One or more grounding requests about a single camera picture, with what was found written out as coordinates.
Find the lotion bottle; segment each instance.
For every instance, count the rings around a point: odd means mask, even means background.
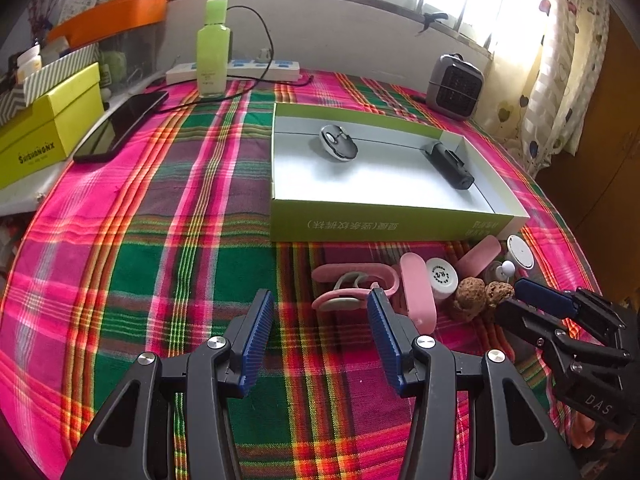
[[[198,31],[196,77],[203,97],[226,91],[230,30],[225,27],[227,0],[208,0],[204,27]]]

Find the yellow box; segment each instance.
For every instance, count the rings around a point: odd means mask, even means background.
[[[65,160],[104,113],[94,63],[0,128],[0,189]]]

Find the pink eyeglass case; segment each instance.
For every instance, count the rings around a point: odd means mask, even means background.
[[[501,252],[502,247],[498,238],[491,235],[486,236],[454,265],[458,279],[464,280],[479,276]]]
[[[424,260],[419,254],[406,253],[400,258],[402,288],[409,319],[422,335],[436,328],[436,303]]]

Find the power strip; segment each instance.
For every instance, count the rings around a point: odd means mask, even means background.
[[[267,64],[256,60],[232,60],[226,74],[235,77],[260,77]],[[273,81],[297,81],[300,78],[300,64],[297,61],[277,61],[271,63],[265,79]],[[196,79],[196,64],[182,63],[166,73],[167,84],[181,83]]]

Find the white knob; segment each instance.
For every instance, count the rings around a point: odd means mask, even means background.
[[[508,282],[509,278],[512,278],[515,273],[516,266],[509,260],[504,261],[500,267],[495,269],[495,277],[498,278],[499,282]]]

